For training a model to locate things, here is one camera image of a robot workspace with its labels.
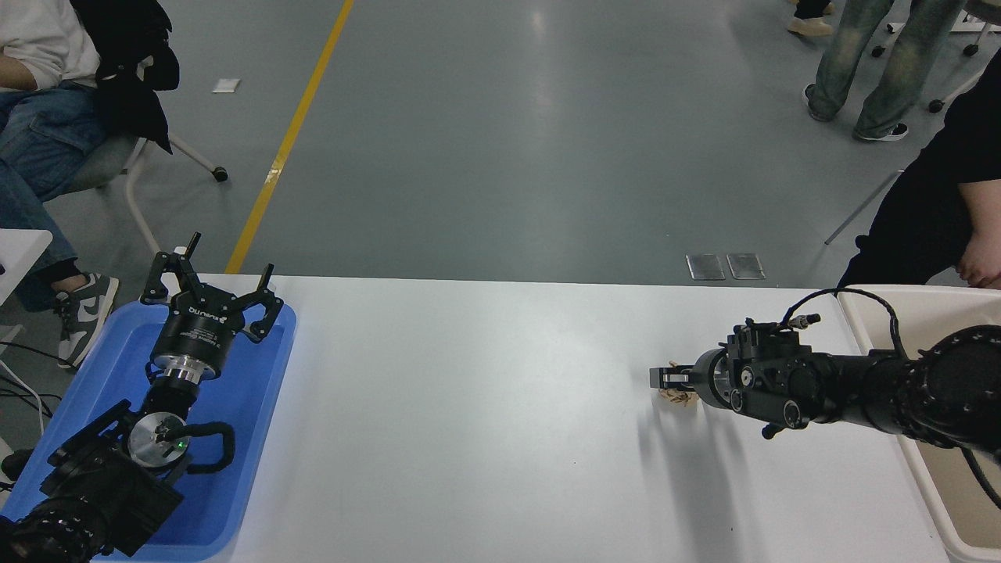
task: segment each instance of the metal floor plate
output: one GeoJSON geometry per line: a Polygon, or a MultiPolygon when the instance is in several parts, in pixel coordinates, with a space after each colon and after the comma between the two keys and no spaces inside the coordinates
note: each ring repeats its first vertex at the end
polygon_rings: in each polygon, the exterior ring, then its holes
{"type": "Polygon", "coordinates": [[[761,267],[758,254],[727,254],[727,262],[730,264],[730,272],[734,274],[734,279],[765,278],[765,270],[761,267]]]}
{"type": "Polygon", "coordinates": [[[723,272],[723,263],[720,256],[716,254],[688,254],[685,256],[689,262],[689,271],[692,272],[692,279],[726,279],[723,272]]]}

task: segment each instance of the yellow floor line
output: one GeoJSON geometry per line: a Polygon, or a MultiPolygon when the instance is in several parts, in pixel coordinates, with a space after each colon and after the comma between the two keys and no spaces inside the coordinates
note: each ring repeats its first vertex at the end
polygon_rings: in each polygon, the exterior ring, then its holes
{"type": "Polygon", "coordinates": [[[257,227],[260,226],[260,221],[264,217],[267,204],[274,193],[274,187],[278,184],[278,178],[281,177],[281,171],[285,168],[285,161],[288,159],[288,154],[295,145],[299,129],[302,128],[302,122],[305,121],[306,113],[309,112],[309,105],[312,104],[316,89],[319,88],[320,79],[323,78],[323,71],[326,70],[326,65],[330,61],[330,55],[333,54],[333,47],[337,44],[340,31],[344,28],[344,22],[347,21],[347,14],[350,13],[353,4],[354,0],[344,0],[344,5],[340,8],[337,21],[333,24],[333,29],[330,30],[330,36],[327,37],[326,45],[323,46],[323,52],[320,53],[319,60],[316,61],[316,67],[313,68],[312,76],[309,77],[306,90],[302,93],[302,99],[299,100],[299,106],[295,109],[295,115],[292,116],[292,122],[288,125],[288,130],[285,131],[285,138],[282,139],[281,146],[278,147],[278,154],[275,155],[274,161],[271,163],[271,169],[267,172],[267,177],[264,179],[264,186],[261,187],[260,193],[257,195],[257,201],[254,202],[253,209],[250,210],[250,216],[247,217],[247,222],[243,225],[243,232],[240,233],[240,238],[236,241],[236,246],[233,248],[233,253],[229,256],[229,263],[226,264],[226,273],[239,273],[240,267],[243,265],[243,260],[246,258],[247,252],[250,250],[250,244],[257,234],[257,227]]]}

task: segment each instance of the white bin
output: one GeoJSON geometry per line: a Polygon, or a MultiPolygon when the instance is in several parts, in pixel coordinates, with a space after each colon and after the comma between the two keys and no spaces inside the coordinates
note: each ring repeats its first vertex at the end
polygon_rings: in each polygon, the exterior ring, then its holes
{"type": "MultiPolygon", "coordinates": [[[[853,286],[878,295],[896,310],[908,357],[918,358],[950,334],[976,325],[1001,325],[1001,292],[924,286],[853,286]]],[[[859,348],[892,349],[886,310],[859,295],[839,294],[859,348]]],[[[1001,562],[1001,511],[987,498],[956,450],[941,450],[901,438],[935,526],[953,561],[1001,562]]],[[[978,455],[984,472],[1001,490],[1001,469],[978,455]]]]}

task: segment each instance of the concrete floor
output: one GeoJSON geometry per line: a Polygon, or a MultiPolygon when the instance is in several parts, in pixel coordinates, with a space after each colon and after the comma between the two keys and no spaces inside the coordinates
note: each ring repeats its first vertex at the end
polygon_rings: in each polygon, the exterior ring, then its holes
{"type": "MultiPolygon", "coordinates": [[[[231,179],[217,185],[157,153],[139,205],[163,247],[199,230],[196,267],[223,271],[342,4],[162,4],[182,68],[181,87],[160,96],[171,129],[231,179]],[[242,82],[213,94],[219,78],[242,82]]],[[[853,141],[885,60],[867,56],[839,117],[810,119],[800,91],[829,39],[787,33],[792,11],[785,0],[358,2],[240,270],[270,261],[301,275],[833,286],[875,205],[823,240],[942,117],[918,107],[907,139],[853,141]],[[691,278],[686,254],[728,252],[757,253],[767,278],[691,278]]],[[[968,59],[972,38],[949,39],[923,104],[997,49],[989,37],[968,59]]],[[[150,255],[121,187],[50,209],[82,267],[121,278],[124,303],[150,255]]],[[[11,324],[27,329],[18,342],[55,351],[54,316],[11,301],[0,325],[11,324]]],[[[4,360],[39,392],[71,379],[24,352],[4,360]]],[[[0,405],[0,435],[30,447],[33,414],[0,405]]]]}

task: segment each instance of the shoe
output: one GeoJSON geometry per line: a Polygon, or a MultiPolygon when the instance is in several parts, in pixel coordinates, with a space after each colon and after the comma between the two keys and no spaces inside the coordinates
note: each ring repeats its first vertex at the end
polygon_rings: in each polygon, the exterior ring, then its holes
{"type": "MultiPolygon", "coordinates": [[[[789,3],[793,6],[799,6],[800,0],[789,0],[789,3]]],[[[828,2],[827,6],[824,6],[824,15],[829,16],[834,13],[834,2],[828,2]]]]}
{"type": "Polygon", "coordinates": [[[816,86],[816,84],[807,84],[807,87],[803,88],[803,91],[800,92],[800,99],[803,100],[803,105],[807,106],[807,113],[810,114],[810,117],[813,117],[814,119],[816,119],[818,121],[823,121],[823,122],[826,123],[826,122],[830,121],[831,119],[833,119],[833,117],[831,117],[831,118],[823,117],[820,114],[818,114],[816,111],[814,111],[813,109],[810,108],[810,91],[813,90],[814,86],[816,86]]]}
{"type": "Polygon", "coordinates": [[[56,295],[56,315],[62,320],[59,339],[60,368],[79,368],[94,346],[94,339],[111,313],[118,279],[100,273],[84,273],[87,283],[71,294],[56,295]]]}
{"type": "Polygon", "coordinates": [[[852,136],[864,141],[884,141],[893,142],[895,140],[900,140],[907,136],[907,125],[903,123],[897,123],[897,126],[893,128],[892,131],[883,135],[882,137],[867,137],[853,132],[852,136]]]}
{"type": "Polygon", "coordinates": [[[803,37],[827,37],[834,34],[834,28],[828,25],[824,18],[793,18],[786,29],[803,37]]]}

